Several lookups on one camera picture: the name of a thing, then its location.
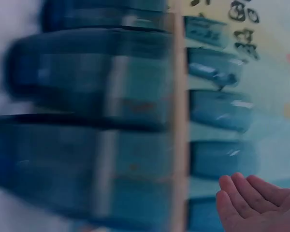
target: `chinese character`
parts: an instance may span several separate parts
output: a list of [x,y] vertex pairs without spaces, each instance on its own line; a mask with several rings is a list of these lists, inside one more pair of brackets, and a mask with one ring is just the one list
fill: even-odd
[[[251,22],[260,23],[259,15],[254,9],[247,8],[247,16]],[[238,22],[244,22],[246,20],[245,4],[238,0],[233,1],[229,10],[229,18]]]
[[220,33],[208,30],[207,33],[204,35],[204,38],[218,41],[220,39]]
[[253,30],[247,28],[244,28],[242,31],[235,31],[233,34],[238,42],[235,43],[234,46],[238,52],[243,52],[255,60],[259,60],[260,57],[257,52],[257,45],[251,43],[253,40],[253,33]]
[[248,18],[251,22],[260,23],[259,15],[254,9],[248,8],[247,13],[248,13]]
[[241,41],[242,40],[241,36],[243,36],[243,39],[245,39],[247,41],[247,43],[251,43],[252,42],[252,34],[253,33],[254,33],[253,30],[244,28],[242,31],[237,30],[233,34],[234,34],[234,36],[236,37],[236,39],[238,41]]
[[[200,3],[200,0],[193,0],[193,1],[191,1],[191,6],[196,6],[196,5],[198,5]],[[206,5],[210,5],[211,4],[211,0],[205,0],[205,4]]]
[[196,35],[196,36],[202,36],[203,35],[202,33],[198,32],[197,30],[192,30],[190,33],[192,35]]

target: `palm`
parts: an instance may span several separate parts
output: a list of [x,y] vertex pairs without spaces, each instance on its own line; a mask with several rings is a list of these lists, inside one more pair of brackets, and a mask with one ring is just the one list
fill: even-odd
[[290,232],[290,189],[241,174],[223,176],[219,184],[217,208],[227,232]]

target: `blue bottle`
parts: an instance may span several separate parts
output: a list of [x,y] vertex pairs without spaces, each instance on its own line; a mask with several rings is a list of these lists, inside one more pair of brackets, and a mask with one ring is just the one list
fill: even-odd
[[212,127],[246,132],[254,107],[248,96],[211,90],[190,90],[190,120]]
[[196,198],[188,201],[188,231],[224,232],[215,198]]
[[[0,187],[95,226],[168,231],[170,143],[161,133],[124,129],[72,115],[1,116]],[[153,155],[144,156],[149,143]]]
[[241,172],[256,174],[254,146],[240,141],[196,141],[190,143],[190,175],[219,179],[222,175]]
[[42,12],[45,32],[88,27],[165,30],[165,0],[48,0]]
[[238,84],[246,61],[236,55],[204,48],[188,48],[188,72],[219,87]]
[[7,56],[7,87],[16,97],[86,120],[163,130],[173,81],[171,39],[122,29],[30,36]]
[[185,16],[186,37],[225,48],[229,42],[229,26],[226,23],[204,17]]

